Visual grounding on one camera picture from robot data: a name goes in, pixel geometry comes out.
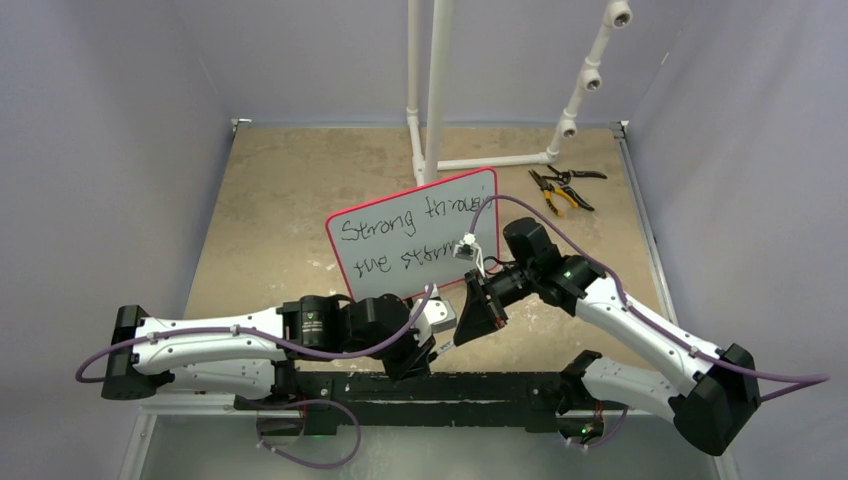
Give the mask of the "red-framed whiteboard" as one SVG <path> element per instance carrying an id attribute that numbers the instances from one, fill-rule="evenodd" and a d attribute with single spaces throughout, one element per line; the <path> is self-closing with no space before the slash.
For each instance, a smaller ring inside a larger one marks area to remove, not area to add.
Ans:
<path id="1" fill-rule="evenodd" d="M 497 193 L 496 171 L 480 168 L 330 215 L 325 230 L 349 296 L 405 299 L 430 283 L 461 281 L 474 264 L 454 258 L 453 246 L 479 208 L 477 243 L 484 256 L 498 257 L 498 204 L 483 203 Z"/>

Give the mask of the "black whiteboard marker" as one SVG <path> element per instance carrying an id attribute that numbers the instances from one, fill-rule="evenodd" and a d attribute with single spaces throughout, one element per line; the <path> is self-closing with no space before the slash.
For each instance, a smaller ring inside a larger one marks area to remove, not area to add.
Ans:
<path id="1" fill-rule="evenodd" d="M 454 347 L 455 347 L 454 342 L 452 340 L 450 340 L 450 341 L 444 343 L 443 345 L 439 346 L 438 348 L 434 349 L 430 353 L 430 357 L 431 358 L 437 358 L 437 357 L 445 354 L 446 352 L 448 352 L 449 350 L 451 350 Z"/>

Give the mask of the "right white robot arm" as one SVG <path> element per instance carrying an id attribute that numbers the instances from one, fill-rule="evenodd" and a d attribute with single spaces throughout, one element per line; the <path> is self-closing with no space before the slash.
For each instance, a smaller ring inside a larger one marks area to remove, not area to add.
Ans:
<path id="1" fill-rule="evenodd" d="M 609 273 L 580 255 L 563 255 L 536 220 L 524 217 L 503 231 L 514 260 L 487 277 L 465 276 L 466 301 L 453 334 L 456 346 L 507 324 L 506 307 L 537 296 L 612 335 L 650 364 L 645 370 L 585 350 L 560 374 L 562 412 L 591 401 L 612 401 L 670 422 L 693 447 L 721 456 L 761 404 L 752 354 L 738 344 L 721 348 L 668 323 L 623 297 Z"/>

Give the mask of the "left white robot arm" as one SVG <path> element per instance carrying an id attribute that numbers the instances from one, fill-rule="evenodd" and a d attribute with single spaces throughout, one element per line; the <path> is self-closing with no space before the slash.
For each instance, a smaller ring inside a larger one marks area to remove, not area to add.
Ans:
<path id="1" fill-rule="evenodd" d="M 164 319 L 138 305 L 120 308 L 106 369 L 97 382 L 108 400 L 140 400 L 164 388 L 224 392 L 284 409 L 298 382 L 282 371 L 298 360 L 367 357 L 393 380 L 429 371 L 436 323 L 449 319 L 434 288 L 413 303 L 393 294 L 354 301 L 304 296 L 248 314 Z"/>

